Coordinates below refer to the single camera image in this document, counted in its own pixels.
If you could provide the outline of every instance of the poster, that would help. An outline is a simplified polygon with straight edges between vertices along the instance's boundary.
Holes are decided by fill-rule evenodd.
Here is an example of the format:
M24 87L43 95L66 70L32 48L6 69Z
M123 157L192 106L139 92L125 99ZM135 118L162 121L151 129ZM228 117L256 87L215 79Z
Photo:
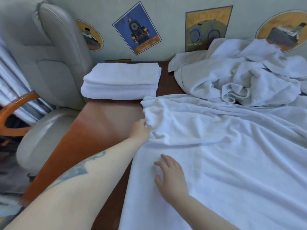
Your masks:
M91 51L99 51L103 48L103 39L99 32L90 24L76 19L76 22L82 31L83 37Z
M283 52L293 50L307 41L307 12L291 10L267 20L259 28L256 38L265 38L278 45Z
M186 12L185 52L207 50L216 38L226 35L232 6Z
M113 27L135 55L162 41L140 1L113 23Z
M131 63L131 59L106 60L106 63Z

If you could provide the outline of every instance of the gray leather chair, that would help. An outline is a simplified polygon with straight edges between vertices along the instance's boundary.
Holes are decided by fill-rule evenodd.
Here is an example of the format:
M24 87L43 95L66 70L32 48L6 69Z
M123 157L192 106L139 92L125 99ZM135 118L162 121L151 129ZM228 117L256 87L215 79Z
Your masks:
M83 77L94 66L75 20L45 0L4 0L0 27L8 49L34 90L0 111L0 135L24 135L17 161L37 174L85 105ZM29 100L42 97L58 108L32 128L8 129L6 118Z

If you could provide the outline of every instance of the chair seat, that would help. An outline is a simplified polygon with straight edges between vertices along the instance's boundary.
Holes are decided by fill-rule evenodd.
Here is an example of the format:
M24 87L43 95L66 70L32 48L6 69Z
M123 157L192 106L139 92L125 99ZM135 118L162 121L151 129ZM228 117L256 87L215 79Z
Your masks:
M38 121L19 144L16 156L20 166L37 174L78 114L79 111L58 108Z

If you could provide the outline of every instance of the curtain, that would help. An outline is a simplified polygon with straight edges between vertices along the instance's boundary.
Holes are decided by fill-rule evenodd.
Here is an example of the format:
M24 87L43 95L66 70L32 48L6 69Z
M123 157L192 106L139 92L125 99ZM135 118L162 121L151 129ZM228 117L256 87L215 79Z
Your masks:
M31 90L0 34L0 105L6 106ZM39 98L18 108L14 114L32 126L54 108Z

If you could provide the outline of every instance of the bicycle wheel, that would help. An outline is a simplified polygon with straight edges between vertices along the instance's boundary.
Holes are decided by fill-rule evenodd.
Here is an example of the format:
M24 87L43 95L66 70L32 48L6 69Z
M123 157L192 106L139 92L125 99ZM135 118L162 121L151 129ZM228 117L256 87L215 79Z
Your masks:
M201 36L201 34L200 34L199 30L194 29L190 33L190 40L192 42L197 42L199 40L200 36Z
M216 38L221 38L221 33L218 30L212 30L208 34L208 41L212 43Z

